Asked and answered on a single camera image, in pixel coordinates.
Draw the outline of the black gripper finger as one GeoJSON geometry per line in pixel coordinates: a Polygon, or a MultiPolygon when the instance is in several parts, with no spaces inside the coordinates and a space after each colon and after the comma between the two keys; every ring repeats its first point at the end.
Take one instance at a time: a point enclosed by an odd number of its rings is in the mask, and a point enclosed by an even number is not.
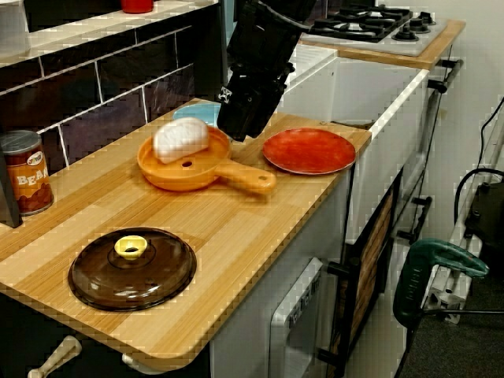
{"type": "Polygon", "coordinates": [[[279,105],[285,91],[284,84],[267,84],[248,89],[239,97],[240,121],[235,139],[242,142],[247,136],[259,136],[279,105]]]}
{"type": "Polygon", "coordinates": [[[228,136],[252,136],[257,92],[251,78],[233,73],[228,85],[222,87],[219,99],[219,129],[228,136]]]}

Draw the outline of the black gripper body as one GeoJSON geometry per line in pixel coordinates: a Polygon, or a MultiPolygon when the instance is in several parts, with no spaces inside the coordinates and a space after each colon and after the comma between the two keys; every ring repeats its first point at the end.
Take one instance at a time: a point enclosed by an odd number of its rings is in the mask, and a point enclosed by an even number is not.
{"type": "Polygon", "coordinates": [[[232,74],[250,77],[254,88],[285,85],[295,70],[289,60],[304,31],[304,2],[237,1],[235,5],[236,26],[228,44],[232,74]]]}

